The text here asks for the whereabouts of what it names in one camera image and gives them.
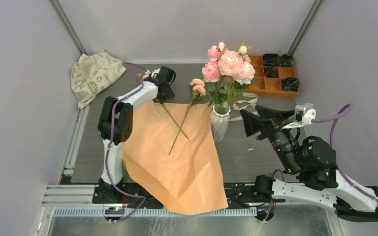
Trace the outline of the pink rose stem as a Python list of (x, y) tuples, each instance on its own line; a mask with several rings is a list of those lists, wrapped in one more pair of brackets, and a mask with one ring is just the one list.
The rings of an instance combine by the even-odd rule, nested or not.
[[(138, 77), (144, 81), (146, 79), (148, 79), (149, 75), (148, 74), (138, 74)], [(159, 103), (163, 108), (164, 110), (166, 111), (166, 113), (169, 115), (169, 117), (172, 119), (172, 121), (174, 122), (174, 124), (179, 128), (179, 131), (182, 132), (182, 134), (186, 137), (186, 139), (189, 141), (189, 137), (187, 136), (187, 134), (182, 130), (182, 128), (179, 126), (179, 124), (176, 122), (176, 120), (173, 118), (173, 116), (171, 115), (170, 111), (168, 110), (168, 108), (166, 107), (166, 105), (164, 103), (161, 103), (159, 101), (158, 98), (155, 98), (154, 99), (155, 102)]]
[(212, 104), (218, 104), (219, 108), (229, 107), (228, 95), (230, 93), (230, 77), (221, 72), (222, 55), (230, 51), (224, 42), (211, 46), (208, 50), (209, 62), (202, 68), (207, 95), (211, 98)]

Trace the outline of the beige printed ribbon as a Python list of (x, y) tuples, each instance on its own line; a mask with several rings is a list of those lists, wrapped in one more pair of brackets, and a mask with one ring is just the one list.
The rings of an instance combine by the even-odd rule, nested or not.
[(232, 103), (230, 109), (230, 120), (229, 121), (240, 121), (242, 117), (240, 115), (241, 110), (245, 110), (247, 108), (253, 108), (252, 113), (257, 115), (257, 111), (255, 110), (255, 106), (257, 105), (258, 95), (249, 92), (240, 92), (237, 100)]

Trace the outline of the peach rose stem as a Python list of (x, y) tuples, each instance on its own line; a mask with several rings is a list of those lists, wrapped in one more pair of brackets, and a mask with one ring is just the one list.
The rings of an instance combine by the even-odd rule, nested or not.
[(223, 75), (230, 77), (228, 103), (241, 100), (241, 91), (257, 81), (257, 78), (255, 78), (256, 70), (248, 55), (251, 48), (251, 46), (243, 42), (238, 47), (238, 50), (230, 50), (222, 55), (221, 72)]
[(180, 135), (180, 133), (183, 133), (183, 125), (188, 117), (188, 114), (190, 112), (190, 109), (192, 108), (192, 106), (202, 97), (206, 96), (206, 88), (205, 88), (205, 81), (204, 80), (201, 80), (201, 79), (198, 79), (198, 78), (195, 78), (193, 79), (191, 82), (190, 82), (190, 86), (191, 86), (191, 90), (192, 90), (192, 94), (191, 94), (191, 101), (190, 103), (188, 104), (187, 108), (186, 108), (186, 111), (185, 111), (185, 115), (184, 115), (184, 118), (181, 122), (181, 124), (179, 125), (179, 131), (178, 133), (176, 134), (175, 136), (175, 139), (173, 141), (173, 144), (169, 150), (169, 155), (172, 153), (172, 150), (175, 146), (175, 143)]

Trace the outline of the orange wrapping paper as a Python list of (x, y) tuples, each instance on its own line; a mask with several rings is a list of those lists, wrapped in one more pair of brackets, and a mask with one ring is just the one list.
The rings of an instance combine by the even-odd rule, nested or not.
[[(180, 125), (186, 104), (166, 107)], [(223, 174), (213, 139), (207, 104), (192, 106), (172, 153), (179, 128), (160, 105), (146, 103), (133, 115), (133, 129), (124, 149), (132, 180), (168, 211), (196, 215), (228, 207)]]

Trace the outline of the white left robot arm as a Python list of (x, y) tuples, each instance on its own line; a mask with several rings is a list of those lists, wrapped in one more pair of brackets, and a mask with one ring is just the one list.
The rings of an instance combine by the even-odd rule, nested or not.
[(94, 189), (94, 204), (122, 201), (123, 154), (132, 133), (134, 111), (150, 101), (161, 103), (174, 98), (171, 85), (175, 79), (176, 72), (162, 66), (153, 72), (146, 71), (141, 84), (128, 93), (104, 100), (97, 125), (104, 145), (104, 167)]

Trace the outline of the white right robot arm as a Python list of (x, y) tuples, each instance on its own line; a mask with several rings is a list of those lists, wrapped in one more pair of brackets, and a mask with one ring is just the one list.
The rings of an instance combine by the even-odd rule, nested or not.
[(337, 164), (330, 142), (308, 136), (299, 142), (292, 129), (300, 130), (317, 122), (313, 104), (279, 111), (261, 105), (255, 112), (240, 110), (245, 133), (267, 139), (283, 165), (283, 173), (294, 175), (297, 184), (265, 175), (256, 177), (253, 194), (273, 206), (277, 200), (307, 203), (333, 211), (349, 222), (378, 222), (378, 187), (363, 186)]

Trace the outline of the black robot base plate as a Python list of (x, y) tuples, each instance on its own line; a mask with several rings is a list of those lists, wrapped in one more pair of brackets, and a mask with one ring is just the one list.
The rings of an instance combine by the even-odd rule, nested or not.
[[(112, 187), (112, 185), (102, 180), (99, 183), (102, 186), (95, 186), (92, 199), (93, 204), (124, 204), (127, 207), (136, 207), (141, 202), (138, 198), (123, 195)], [(123, 183), (121, 181), (118, 187), (129, 194), (145, 196), (146, 201), (142, 205), (143, 208), (160, 209), (164, 207), (159, 200), (135, 182)], [(254, 183), (225, 182), (224, 190), (230, 209), (261, 207), (270, 202), (269, 199), (258, 196)]]

